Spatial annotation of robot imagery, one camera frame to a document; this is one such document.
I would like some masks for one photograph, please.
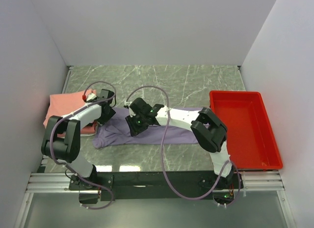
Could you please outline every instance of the white backdrop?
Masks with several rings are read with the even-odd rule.
[[[68,65],[242,65],[275,0],[32,0]]]
[[[277,0],[249,51],[242,77],[259,91],[300,228],[314,224],[314,0]]]
[[[66,65],[30,0],[0,0],[0,227],[13,227],[39,166],[49,94]]]

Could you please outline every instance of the marble table surface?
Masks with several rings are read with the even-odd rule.
[[[211,90],[244,91],[237,66],[154,65],[154,66],[74,66],[65,93],[84,90],[90,83],[105,80],[117,89],[117,107],[122,107],[131,91],[142,85],[156,85],[166,90],[170,107],[209,106]],[[96,84],[94,89],[108,88]],[[152,88],[136,92],[132,99],[165,103],[165,96]],[[81,151],[98,171],[161,171],[159,145],[119,145],[96,149],[93,136],[81,137]],[[198,144],[165,145],[165,166],[168,171],[212,170],[209,153]],[[48,160],[46,173],[65,169]]]

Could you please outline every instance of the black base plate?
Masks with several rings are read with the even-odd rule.
[[[176,190],[187,197],[205,194],[217,178],[213,171],[167,172],[167,175]],[[162,172],[106,172],[97,173],[97,176],[97,183],[110,188],[116,200],[178,198],[168,186]],[[75,175],[71,180],[73,183],[70,183],[69,190],[98,190],[97,187],[84,185]],[[233,174],[231,183],[234,188],[238,188],[237,174]],[[215,188],[215,190],[222,189],[229,189],[229,185],[222,183]],[[110,199],[110,194],[103,190],[101,201]]]

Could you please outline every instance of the wire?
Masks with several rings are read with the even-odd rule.
[[[116,96],[114,97],[114,105],[113,106],[110,106],[111,108],[115,107],[117,104],[117,100],[116,100]]]
[[[146,86],[142,86],[142,87],[139,87],[139,88],[136,88],[134,91],[131,92],[131,94],[127,97],[126,101],[128,101],[130,99],[130,97],[138,90],[142,89],[142,88],[156,88],[156,89],[159,89],[161,90],[165,96],[166,96],[166,102],[167,102],[167,107],[169,108],[169,96],[168,94],[166,93],[166,91],[160,87],[157,87],[157,86],[151,86],[151,85],[146,85]],[[167,184],[169,185],[169,187],[171,188],[171,190],[176,194],[178,195],[179,197],[183,198],[183,199],[186,199],[186,200],[192,200],[192,201],[195,201],[195,200],[201,200],[203,198],[205,198],[206,196],[208,196],[211,192],[213,192],[213,190],[215,189],[216,185],[218,184],[219,182],[219,179],[221,177],[221,174],[222,172],[224,171],[225,167],[227,166],[228,163],[232,163],[236,172],[237,172],[237,177],[238,177],[238,184],[239,184],[239,187],[238,187],[238,193],[237,195],[235,196],[234,200],[232,202],[230,202],[229,204],[227,204],[226,206],[229,206],[231,204],[233,204],[237,199],[238,199],[238,196],[239,196],[239,192],[240,192],[240,189],[241,189],[241,179],[240,179],[240,174],[239,174],[239,171],[236,167],[236,165],[232,162],[232,161],[226,161],[225,164],[222,166],[222,169],[220,170],[220,173],[214,183],[214,185],[212,186],[212,188],[206,192],[204,195],[202,196],[199,196],[199,197],[195,197],[195,198],[190,198],[190,197],[186,197],[182,194],[180,194],[179,191],[177,191],[173,185],[171,184],[168,176],[167,176],[167,173],[166,173],[166,169],[165,169],[165,165],[164,165],[164,140],[165,140],[165,136],[166,136],[166,133],[167,133],[167,130],[168,130],[168,127],[169,127],[169,124],[170,124],[170,111],[169,109],[167,110],[167,114],[168,114],[168,119],[167,119],[167,124],[166,124],[166,127],[165,127],[165,131],[163,133],[163,136],[162,136],[162,139],[161,139],[161,144],[160,144],[160,147],[161,147],[161,167],[162,167],[162,173],[166,179],[166,182]]]
[[[67,170],[68,170],[68,169],[65,170],[64,174],[65,174],[65,176],[66,176],[68,179],[71,180],[71,177],[67,175]]]
[[[86,207],[86,208],[91,209],[91,210],[99,210],[99,209],[103,209],[103,208],[108,207],[109,205],[111,205],[111,203],[112,203],[113,200],[114,200],[114,194],[113,194],[113,192],[112,192],[109,188],[107,188],[107,187],[105,187],[105,186],[103,186],[103,185],[99,185],[99,184],[96,184],[96,183],[93,183],[93,182],[91,182],[91,181],[86,180],[85,178],[83,178],[82,176],[80,176],[73,168],[71,168],[71,166],[68,165],[67,163],[65,163],[65,162],[59,162],[59,161],[55,158],[55,155],[54,155],[54,150],[53,150],[53,137],[54,137],[54,134],[55,134],[56,129],[58,128],[58,126],[59,126],[63,121],[65,121],[65,120],[67,120],[67,119],[73,117],[74,115],[76,115],[76,114],[82,112],[83,110],[87,109],[87,108],[90,107],[90,106],[93,106],[93,105],[96,105],[96,104],[100,104],[100,103],[103,103],[103,102],[112,100],[112,99],[116,96],[116,93],[117,93],[116,88],[115,88],[111,83],[108,83],[108,82],[105,82],[105,81],[97,81],[97,82],[93,82],[92,84],[90,84],[90,85],[85,89],[83,96],[85,96],[86,91],[87,91],[92,85],[94,85],[95,83],[105,83],[105,84],[110,85],[110,86],[113,88],[113,90],[114,90],[113,96],[110,97],[110,98],[108,98],[108,99],[101,100],[101,101],[96,101],[96,102],[92,102],[92,103],[86,103],[82,108],[80,108],[80,109],[78,109],[78,110],[72,112],[71,114],[69,114],[69,115],[63,117],[62,119],[60,119],[60,120],[54,125],[54,127],[53,127],[53,129],[52,129],[52,131],[51,131],[50,142],[49,142],[51,158],[53,159],[53,161],[54,161],[57,165],[65,165],[65,167],[66,167],[67,169],[69,169],[72,173],[74,173],[74,174],[75,174],[80,180],[82,180],[83,182],[85,182],[85,183],[87,183],[87,184],[90,184],[90,185],[93,185],[93,186],[96,186],[96,187],[99,187],[99,188],[102,188],[102,189],[104,189],[104,190],[106,190],[106,191],[108,191],[108,192],[110,193],[111,199],[110,199],[110,201],[109,201],[106,205],[104,205],[104,206],[101,206],[101,207],[88,207],[87,205],[82,204],[83,207]]]

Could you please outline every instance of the plastic tray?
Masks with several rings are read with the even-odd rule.
[[[210,106],[227,126],[230,159],[241,169],[283,167],[261,94],[211,91]]]

